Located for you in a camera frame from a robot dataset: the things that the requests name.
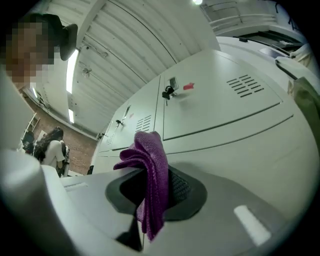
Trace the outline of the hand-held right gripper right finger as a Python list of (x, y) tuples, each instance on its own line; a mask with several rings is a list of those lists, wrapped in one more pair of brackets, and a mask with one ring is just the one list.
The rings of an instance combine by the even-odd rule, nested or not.
[(234, 210), (246, 206), (267, 229), (273, 240), (286, 225), (272, 205), (225, 177), (201, 170), (192, 163), (171, 167), (203, 183), (207, 199), (192, 218), (166, 222), (156, 238), (144, 249), (148, 256), (261, 256), (267, 243), (255, 245)]

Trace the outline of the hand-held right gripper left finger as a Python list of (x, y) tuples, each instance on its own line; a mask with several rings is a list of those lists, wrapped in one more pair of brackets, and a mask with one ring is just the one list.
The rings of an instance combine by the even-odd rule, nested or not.
[(93, 256), (140, 256), (137, 208), (145, 195), (145, 172), (125, 168), (62, 180), (75, 220), (77, 242)]

